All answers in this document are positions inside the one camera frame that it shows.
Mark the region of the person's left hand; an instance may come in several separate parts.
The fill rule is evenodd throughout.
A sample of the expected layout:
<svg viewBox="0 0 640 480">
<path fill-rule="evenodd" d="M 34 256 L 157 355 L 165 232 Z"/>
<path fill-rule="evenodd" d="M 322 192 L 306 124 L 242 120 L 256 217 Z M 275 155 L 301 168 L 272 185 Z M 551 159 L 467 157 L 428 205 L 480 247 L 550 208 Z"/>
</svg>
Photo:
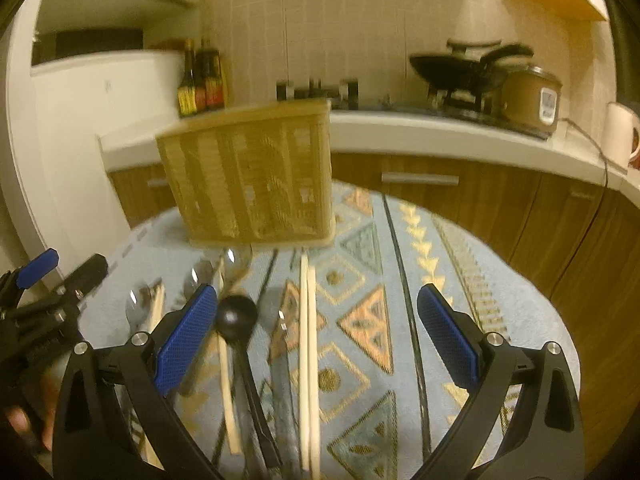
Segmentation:
<svg viewBox="0 0 640 480">
<path fill-rule="evenodd" d="M 58 386 L 49 375 L 18 386 L 2 408 L 9 424 L 29 445 L 51 452 Z"/>
</svg>

